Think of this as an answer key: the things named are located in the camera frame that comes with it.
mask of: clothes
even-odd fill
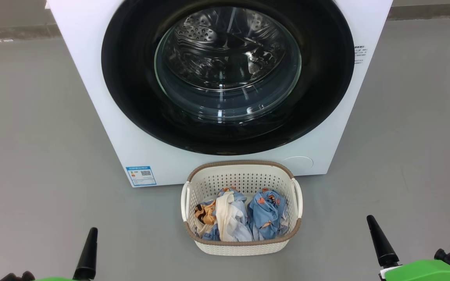
[[[274,239],[289,228],[286,199],[271,189],[258,192],[248,205],[249,227],[254,240]]]
[[[215,200],[195,206],[195,234],[204,240],[220,241],[215,209]]]
[[[216,199],[216,220],[220,240],[226,242],[252,241],[246,213],[246,197],[235,187],[222,189]]]

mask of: washing machine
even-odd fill
[[[129,182],[147,187],[228,160],[327,173],[391,0],[48,4]]]

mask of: blue and white sticker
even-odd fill
[[[150,166],[126,167],[134,187],[156,185],[154,174]]]

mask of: plastic basket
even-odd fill
[[[289,212],[287,233],[272,240],[252,242],[222,242],[199,238],[194,232],[194,207],[216,198],[219,190],[232,186],[248,198],[246,204],[265,187],[284,196]],[[218,162],[202,165],[190,174],[182,190],[181,207],[184,226],[202,251],[219,256],[254,256],[275,253],[286,246],[302,223],[303,198],[300,185],[293,174],[281,164],[264,161]]]

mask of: washing machine door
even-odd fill
[[[148,134],[243,155],[326,119],[350,83],[354,44],[332,0],[126,0],[107,28],[102,69]]]

